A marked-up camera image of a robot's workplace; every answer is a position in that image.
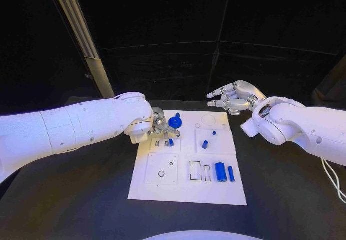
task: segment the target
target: white platform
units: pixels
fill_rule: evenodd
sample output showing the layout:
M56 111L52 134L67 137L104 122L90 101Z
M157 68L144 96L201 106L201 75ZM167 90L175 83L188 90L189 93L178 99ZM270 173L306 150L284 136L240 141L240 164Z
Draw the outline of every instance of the white platform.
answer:
M169 134L175 146L165 146L169 140L163 134L150 135L139 145L129 199L247 206L228 114L165 110L167 121L178 112L183 122L180 137ZM202 148L205 140L209 142L206 149ZM191 161L201 162L201 171L196 163L192 168ZM218 182L217 163L225 164L227 182ZM211 181L206 181L205 166L209 166ZM229 181L229 166L235 182ZM202 180L192 180L191 174L196 179L202 175Z

